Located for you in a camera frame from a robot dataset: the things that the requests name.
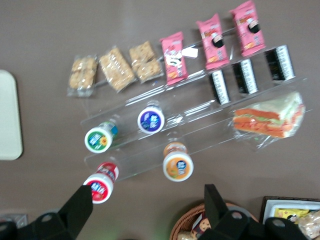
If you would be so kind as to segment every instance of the brown table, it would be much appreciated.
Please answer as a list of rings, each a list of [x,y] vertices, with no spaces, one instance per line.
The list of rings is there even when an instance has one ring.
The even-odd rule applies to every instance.
[[[84,164],[83,102],[66,97],[75,55],[101,55],[113,45],[127,50],[145,40],[156,44],[178,31],[188,45],[199,39],[197,20],[218,12],[226,29],[228,11],[242,2],[2,0],[0,69],[17,81],[24,152],[0,162],[0,213],[27,213],[33,221],[60,208],[91,174]],[[111,198],[94,206],[78,239],[167,239],[177,218],[203,198],[204,184],[215,184],[225,199],[256,217],[266,195],[320,197],[320,2],[255,3],[266,44],[287,44],[296,75],[308,78],[303,97],[313,111],[296,136],[258,153],[235,141],[197,153],[192,177],[181,183],[166,180],[160,167],[118,182]],[[110,104],[139,91],[136,84],[113,93]]]

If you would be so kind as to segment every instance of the black snack package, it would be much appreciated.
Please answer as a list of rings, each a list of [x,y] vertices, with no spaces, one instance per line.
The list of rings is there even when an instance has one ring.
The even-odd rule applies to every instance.
[[[250,59],[233,64],[232,69],[240,93],[253,94],[258,91]]]
[[[209,74],[209,81],[213,95],[220,105],[230,102],[228,89],[222,70],[217,70]]]
[[[287,45],[278,46],[264,54],[274,81],[285,81],[295,77]]]

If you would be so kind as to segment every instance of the white tray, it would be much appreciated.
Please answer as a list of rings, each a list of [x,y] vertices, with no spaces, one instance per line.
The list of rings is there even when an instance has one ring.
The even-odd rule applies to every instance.
[[[0,160],[15,160],[22,151],[16,80],[0,70]]]

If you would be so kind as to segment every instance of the red label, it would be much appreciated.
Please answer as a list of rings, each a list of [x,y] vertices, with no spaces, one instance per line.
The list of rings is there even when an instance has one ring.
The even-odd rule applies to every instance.
[[[115,164],[113,164],[112,162],[105,162],[99,166],[97,173],[106,175],[107,177],[109,177],[112,180],[113,183],[115,183],[115,181],[116,181],[116,167],[117,166]]]
[[[93,201],[102,201],[108,196],[108,188],[107,186],[99,181],[92,180],[87,183],[87,185],[91,186],[92,200]]]

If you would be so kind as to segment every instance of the pink wrapper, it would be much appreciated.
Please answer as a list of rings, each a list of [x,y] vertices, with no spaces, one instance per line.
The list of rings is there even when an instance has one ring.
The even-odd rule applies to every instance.
[[[209,20],[197,21],[196,24],[202,37],[206,57],[205,68],[207,70],[216,69],[229,63],[219,15],[216,13]]]
[[[242,56],[248,56],[265,48],[255,4],[249,0],[230,12],[240,37]]]
[[[185,58],[182,56],[183,39],[182,31],[160,39],[168,85],[175,84],[188,77]]]

